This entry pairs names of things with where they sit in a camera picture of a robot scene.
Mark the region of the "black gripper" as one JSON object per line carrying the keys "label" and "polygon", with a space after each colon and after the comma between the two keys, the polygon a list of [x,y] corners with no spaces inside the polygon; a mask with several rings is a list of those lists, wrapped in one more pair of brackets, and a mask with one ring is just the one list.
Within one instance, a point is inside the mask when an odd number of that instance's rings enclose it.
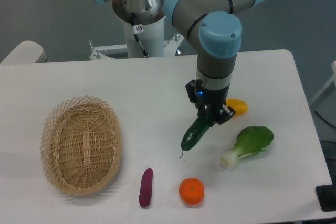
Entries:
{"label": "black gripper", "polygon": [[222,89],[211,90],[203,86],[202,79],[198,79],[191,80],[185,87],[190,102],[197,109],[198,127],[210,125],[210,111],[218,125],[229,121],[236,114],[236,110],[226,106],[229,84]]}

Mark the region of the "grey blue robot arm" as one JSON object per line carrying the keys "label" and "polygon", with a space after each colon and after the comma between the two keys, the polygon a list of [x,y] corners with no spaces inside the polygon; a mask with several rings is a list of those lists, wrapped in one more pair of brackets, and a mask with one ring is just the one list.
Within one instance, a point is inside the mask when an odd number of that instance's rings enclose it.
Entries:
{"label": "grey blue robot arm", "polygon": [[168,20],[197,52],[196,77],[186,85],[198,113],[223,124],[235,111],[226,104],[242,25],[237,13],[264,0],[95,0],[112,1],[122,21],[130,58],[160,57],[167,51],[163,22]]}

